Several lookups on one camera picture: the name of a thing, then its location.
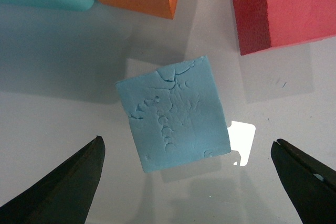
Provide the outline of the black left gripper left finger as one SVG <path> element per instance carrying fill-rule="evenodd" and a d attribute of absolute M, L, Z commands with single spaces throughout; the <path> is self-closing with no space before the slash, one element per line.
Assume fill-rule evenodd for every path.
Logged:
<path fill-rule="evenodd" d="M 105 157 L 97 136 L 49 174 L 1 206 L 1 223 L 85 223 Z"/>

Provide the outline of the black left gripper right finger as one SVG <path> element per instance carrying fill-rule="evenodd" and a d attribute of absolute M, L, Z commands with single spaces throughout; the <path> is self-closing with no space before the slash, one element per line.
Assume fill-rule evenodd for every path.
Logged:
<path fill-rule="evenodd" d="M 335 223 L 335 170 L 278 139 L 271 159 L 303 223 Z"/>

